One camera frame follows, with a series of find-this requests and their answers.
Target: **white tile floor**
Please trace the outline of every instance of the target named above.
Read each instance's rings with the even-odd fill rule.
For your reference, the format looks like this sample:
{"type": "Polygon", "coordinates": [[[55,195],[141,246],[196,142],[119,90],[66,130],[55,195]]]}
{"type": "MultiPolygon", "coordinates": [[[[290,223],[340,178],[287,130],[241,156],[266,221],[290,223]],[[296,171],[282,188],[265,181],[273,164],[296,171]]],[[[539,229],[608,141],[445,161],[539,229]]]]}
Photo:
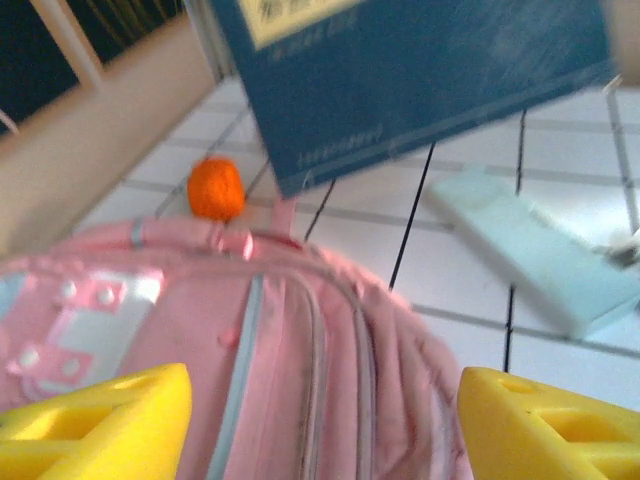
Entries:
{"type": "MultiPolygon", "coordinates": [[[[640,178],[640,93],[617,95],[633,178],[640,178]]],[[[319,188],[300,200],[294,234],[368,267],[424,315],[463,365],[506,368],[640,410],[640,316],[582,342],[511,291],[431,210],[425,184],[468,164],[547,209],[567,229],[608,243],[631,229],[605,97],[588,91],[523,118],[477,129],[406,159],[319,188]]],[[[227,81],[184,119],[78,228],[138,215],[188,214],[184,179],[207,151],[233,157],[248,190],[235,223],[266,227],[275,183],[239,82],[227,81]]]]}

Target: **backpack handle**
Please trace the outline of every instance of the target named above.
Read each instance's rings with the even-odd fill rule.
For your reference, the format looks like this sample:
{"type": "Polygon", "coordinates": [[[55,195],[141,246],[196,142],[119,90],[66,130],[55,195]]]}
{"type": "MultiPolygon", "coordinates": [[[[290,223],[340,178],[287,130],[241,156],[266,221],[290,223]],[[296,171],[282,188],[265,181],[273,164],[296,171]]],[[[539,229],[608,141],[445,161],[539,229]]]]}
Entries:
{"type": "Polygon", "coordinates": [[[271,212],[271,231],[287,237],[291,235],[297,203],[298,197],[284,198],[278,194],[271,212]]]}
{"type": "Polygon", "coordinates": [[[134,249],[143,246],[231,253],[249,259],[253,253],[253,237],[248,231],[227,230],[221,223],[197,218],[142,218],[88,229],[63,241],[55,250],[134,249]]]}

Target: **dark window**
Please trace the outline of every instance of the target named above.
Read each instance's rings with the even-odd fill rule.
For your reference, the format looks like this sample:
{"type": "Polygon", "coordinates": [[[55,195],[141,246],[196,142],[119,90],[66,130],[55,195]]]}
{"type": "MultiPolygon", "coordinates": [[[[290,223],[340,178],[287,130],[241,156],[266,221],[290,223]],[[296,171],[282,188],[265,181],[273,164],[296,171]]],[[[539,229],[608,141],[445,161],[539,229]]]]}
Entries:
{"type": "Polygon", "coordinates": [[[31,3],[0,0],[0,109],[20,123],[77,83],[31,3]]]}
{"type": "Polygon", "coordinates": [[[181,13],[182,0],[68,0],[103,63],[181,13]]]}

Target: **blue book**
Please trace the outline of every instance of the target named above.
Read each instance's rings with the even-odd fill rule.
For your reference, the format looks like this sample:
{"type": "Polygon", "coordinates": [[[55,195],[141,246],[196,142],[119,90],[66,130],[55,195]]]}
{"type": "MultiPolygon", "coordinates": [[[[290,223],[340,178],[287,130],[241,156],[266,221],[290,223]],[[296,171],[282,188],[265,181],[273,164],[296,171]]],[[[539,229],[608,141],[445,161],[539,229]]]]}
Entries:
{"type": "Polygon", "coordinates": [[[207,0],[280,190],[617,73],[599,0],[207,0]]]}

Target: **orange pom-pom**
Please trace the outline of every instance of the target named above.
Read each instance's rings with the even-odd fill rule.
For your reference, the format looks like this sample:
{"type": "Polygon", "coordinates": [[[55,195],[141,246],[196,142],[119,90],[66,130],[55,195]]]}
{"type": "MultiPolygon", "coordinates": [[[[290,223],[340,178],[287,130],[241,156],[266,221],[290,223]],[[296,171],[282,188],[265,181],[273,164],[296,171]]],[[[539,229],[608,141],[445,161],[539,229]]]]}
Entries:
{"type": "Polygon", "coordinates": [[[208,157],[196,165],[187,181],[191,211],[197,217],[228,222],[244,209],[244,187],[233,161],[208,157]]]}

